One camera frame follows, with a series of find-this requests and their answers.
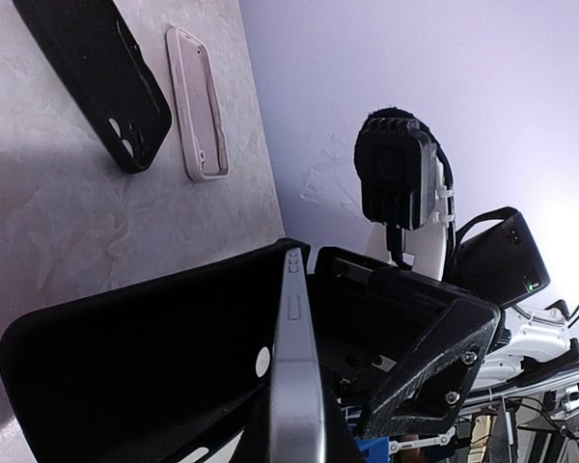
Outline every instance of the black cable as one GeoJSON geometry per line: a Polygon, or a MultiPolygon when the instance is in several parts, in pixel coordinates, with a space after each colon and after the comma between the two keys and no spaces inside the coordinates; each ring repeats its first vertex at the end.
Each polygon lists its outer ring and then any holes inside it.
{"type": "Polygon", "coordinates": [[[461,245],[461,242],[463,241],[463,238],[467,232],[469,232],[475,225],[479,224],[480,222],[486,222],[490,220],[507,220],[517,212],[518,210],[514,207],[501,207],[499,209],[491,210],[489,212],[478,215],[477,217],[474,217],[467,224],[457,230],[455,232],[455,250],[452,255],[447,255],[447,260],[444,265],[444,281],[454,283],[457,278],[456,258],[458,254],[458,248],[461,245]]]}
{"type": "MultiPolygon", "coordinates": [[[[517,404],[520,407],[524,407],[524,408],[527,408],[528,410],[533,410],[533,411],[539,413],[543,418],[545,418],[545,420],[549,423],[549,425],[553,428],[554,431],[559,432],[560,434],[565,436],[567,439],[570,439],[571,441],[579,441],[579,437],[575,436],[572,431],[569,431],[568,429],[566,429],[563,426],[559,426],[556,422],[553,421],[553,419],[549,416],[549,413],[546,411],[544,404],[540,400],[538,400],[537,398],[513,396],[513,397],[508,397],[507,400],[513,401],[513,403],[517,404]],[[535,407],[531,407],[530,405],[523,403],[523,400],[525,400],[525,399],[533,400],[534,402],[538,403],[540,405],[540,409],[535,408],[535,407]]],[[[521,430],[533,430],[533,429],[532,428],[525,428],[525,429],[521,428],[521,430]]],[[[535,432],[544,432],[544,429],[537,429],[537,430],[535,430],[535,432]]]]}
{"type": "Polygon", "coordinates": [[[401,270],[411,270],[412,267],[403,260],[403,248],[405,244],[405,230],[396,226],[386,227],[386,248],[390,252],[391,259],[401,270]]]}
{"type": "MultiPolygon", "coordinates": [[[[412,113],[408,111],[404,111],[399,108],[382,108],[377,111],[372,112],[367,117],[367,120],[363,123],[362,128],[360,129],[361,133],[364,130],[368,130],[370,124],[377,120],[377,119],[415,119],[418,121],[420,125],[420,129],[425,132],[430,139],[430,141],[437,147],[436,156],[437,159],[442,163],[443,171],[444,171],[444,184],[449,190],[452,190],[455,185],[455,179],[453,177],[453,169],[451,168],[451,163],[448,160],[448,156],[442,149],[442,146],[437,141],[437,138],[431,133],[431,129],[423,123],[420,119],[414,116],[412,113]]],[[[455,214],[455,197],[451,196],[448,198],[448,210],[449,214],[455,214]]],[[[447,246],[446,246],[446,259],[445,259],[445,268],[453,261],[455,257],[456,251],[456,230],[455,230],[455,221],[452,221],[447,230],[447,246]]],[[[411,268],[407,263],[403,261],[403,258],[399,255],[393,256],[393,261],[401,268],[411,268]]]]}
{"type": "Polygon", "coordinates": [[[579,321],[579,315],[576,318],[574,318],[574,316],[576,316],[578,312],[579,312],[579,305],[575,308],[575,310],[572,312],[572,315],[570,316],[570,322],[568,323],[568,328],[572,328],[573,325],[579,321]]]}

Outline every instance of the gray marble countertop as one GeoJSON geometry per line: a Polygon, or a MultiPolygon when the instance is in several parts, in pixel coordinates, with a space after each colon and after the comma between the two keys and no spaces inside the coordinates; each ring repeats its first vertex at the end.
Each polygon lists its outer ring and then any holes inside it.
{"type": "MultiPolygon", "coordinates": [[[[195,184],[176,126],[123,174],[0,0],[0,337],[24,313],[236,255],[283,227],[237,0],[116,0],[170,102],[165,32],[208,47],[231,174],[195,184]]],[[[0,463],[33,462],[0,382],[0,463]]]]}

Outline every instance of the hole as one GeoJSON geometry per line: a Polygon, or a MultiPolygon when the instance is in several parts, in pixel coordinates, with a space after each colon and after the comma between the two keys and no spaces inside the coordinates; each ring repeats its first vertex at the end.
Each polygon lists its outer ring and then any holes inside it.
{"type": "Polygon", "coordinates": [[[206,456],[209,451],[210,450],[208,450],[206,447],[199,447],[189,456],[180,461],[180,463],[196,463],[200,461],[204,456],[206,456]]]}
{"type": "Polygon", "coordinates": [[[354,368],[358,365],[358,359],[356,358],[355,355],[351,355],[351,354],[345,358],[345,362],[352,368],[354,368]]]}
{"type": "Polygon", "coordinates": [[[135,151],[133,151],[133,146],[129,143],[128,140],[123,140],[123,145],[128,151],[128,153],[132,156],[135,151]]]}
{"type": "Polygon", "coordinates": [[[264,376],[269,367],[270,351],[267,347],[262,347],[262,350],[258,354],[258,360],[255,361],[255,373],[258,375],[258,378],[264,376]]]}
{"type": "Polygon", "coordinates": [[[122,132],[120,130],[120,125],[118,124],[118,121],[112,118],[109,118],[107,121],[109,121],[109,124],[112,126],[116,134],[120,137],[122,135],[122,132]]]}

